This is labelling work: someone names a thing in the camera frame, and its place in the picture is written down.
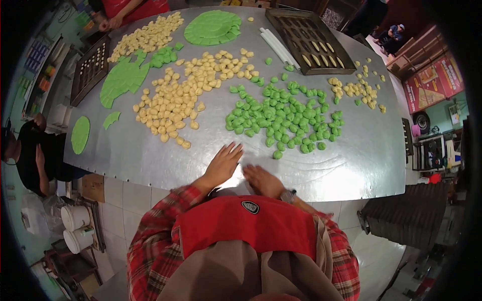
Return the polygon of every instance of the pile of green dough balls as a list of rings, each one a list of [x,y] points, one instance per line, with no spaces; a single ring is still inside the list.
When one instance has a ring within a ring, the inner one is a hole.
[[[181,49],[182,46],[176,44],[176,49]],[[177,61],[177,54],[173,51],[171,46],[162,47],[156,53],[152,55],[152,59],[150,61],[150,67],[161,68],[163,64],[168,64],[170,62]]]
[[[340,126],[345,122],[342,119],[343,112],[335,111],[331,114],[332,122],[325,122],[324,113],[328,112],[330,105],[325,102],[326,92],[320,89],[307,89],[300,86],[296,81],[288,83],[288,91],[278,89],[272,80],[263,90],[265,99],[259,103],[254,97],[245,91],[243,85],[231,86],[232,93],[238,93],[241,100],[236,102],[236,108],[226,116],[226,130],[236,134],[244,134],[253,137],[266,128],[267,147],[276,143],[277,150],[273,153],[274,159],[281,159],[283,152],[288,148],[300,146],[303,154],[311,153],[315,148],[324,150],[326,144],[322,141],[328,139],[336,141],[341,135]],[[304,105],[293,95],[301,91],[308,98]]]

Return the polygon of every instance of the cap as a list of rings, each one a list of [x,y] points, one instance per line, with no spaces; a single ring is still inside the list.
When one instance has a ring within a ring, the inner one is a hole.
[[[1,155],[1,160],[4,159],[5,157],[5,151],[7,150],[8,147],[8,142],[10,141],[9,139],[9,133],[10,133],[10,127],[12,126],[12,123],[10,120],[7,121],[7,125],[4,128],[1,128],[1,136],[0,136],[0,155]]]

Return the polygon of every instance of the tray with dough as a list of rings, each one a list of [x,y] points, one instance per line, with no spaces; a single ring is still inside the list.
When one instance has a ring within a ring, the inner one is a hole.
[[[104,35],[77,62],[70,105],[77,106],[85,95],[109,73],[109,35]]]
[[[312,12],[270,9],[266,18],[280,34],[304,75],[352,74],[353,60],[328,26]]]

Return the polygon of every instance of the stainless steel tabletop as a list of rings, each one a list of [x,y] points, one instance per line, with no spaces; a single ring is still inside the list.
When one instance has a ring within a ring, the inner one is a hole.
[[[200,13],[214,9],[236,13],[242,19],[242,34],[236,40],[223,45],[202,47],[189,44],[183,36],[184,28]],[[260,27],[269,28],[277,35],[264,14],[264,9],[233,6],[181,10],[181,17],[185,21],[171,34],[171,44],[183,43],[184,48],[178,52],[178,58],[189,60],[194,57],[200,58],[205,51],[215,54],[220,50],[226,50],[235,58],[239,58],[240,48],[246,48],[254,52],[254,57],[249,59],[250,64],[260,72],[260,76],[269,81],[272,76],[280,77],[281,72],[285,70],[283,63],[260,36]],[[248,17],[254,17],[254,22],[248,22]],[[115,47],[122,35],[132,33],[155,18],[146,18],[112,32],[111,47]],[[401,194],[405,191],[405,147],[402,120],[396,108],[397,99],[388,71],[381,57],[373,51],[342,33],[333,33],[353,60],[368,65],[368,81],[372,87],[380,84],[381,90],[378,91],[377,101],[378,104],[387,107],[387,113],[382,114],[378,107],[375,110],[363,104],[358,107],[354,104],[355,97],[350,98],[346,95],[339,105],[333,104],[333,93],[327,82],[331,76],[303,76],[296,70],[287,72],[288,81],[296,80],[308,88],[327,91],[329,113],[334,110],[343,111],[343,119],[346,122],[343,134],[334,143],[326,141],[327,147],[324,151],[315,150],[309,154],[302,154],[297,147],[287,149],[281,160],[273,160],[271,156],[275,146],[265,146],[264,129],[253,138],[227,131],[224,128],[225,116],[239,100],[236,94],[229,92],[230,85],[243,84],[249,94],[259,101],[263,99],[262,88],[236,76],[223,82],[220,89],[204,92],[199,97],[199,100],[206,104],[206,110],[200,112],[196,119],[200,128],[195,131],[186,127],[179,132],[180,136],[192,142],[189,150],[181,148],[173,139],[162,143],[159,135],[152,135],[144,124],[135,121],[136,113],[132,106],[139,103],[143,88],[154,90],[151,81],[164,76],[163,67],[151,68],[136,95],[130,92],[123,94],[114,101],[111,110],[105,109],[99,99],[104,80],[97,84],[79,106],[72,110],[64,161],[101,175],[171,189],[191,183],[203,175],[221,146],[236,141],[243,143],[245,154],[241,158],[240,166],[233,177],[223,185],[224,187],[238,186],[245,189],[241,166],[256,163],[278,176],[286,187],[296,189],[305,201],[327,202]],[[151,56],[151,53],[148,54],[146,62]],[[267,57],[273,58],[273,63],[269,66],[264,63]],[[366,62],[367,57],[372,59],[371,63]],[[184,66],[169,64],[169,67],[183,76]],[[379,75],[385,75],[387,81],[382,82],[379,76],[374,76],[373,70]],[[335,76],[344,84],[357,82],[355,74]],[[286,82],[281,80],[276,84],[277,87],[286,88],[285,85]],[[304,103],[308,100],[302,93],[296,98]],[[114,111],[121,112],[119,121],[114,122],[106,131],[102,123],[107,115]],[[80,116],[86,116],[91,127],[85,150],[82,154],[76,155],[72,150],[70,136],[73,125]]]

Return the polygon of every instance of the round green dough disc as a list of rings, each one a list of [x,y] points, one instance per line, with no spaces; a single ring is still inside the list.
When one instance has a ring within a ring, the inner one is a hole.
[[[72,137],[70,141],[72,142],[72,149],[74,153],[80,155],[87,144],[90,132],[90,122],[86,116],[81,116],[75,122],[74,128],[72,129]]]
[[[184,38],[194,45],[209,41],[207,45],[224,44],[241,34],[241,18],[220,10],[200,14],[184,30]]]

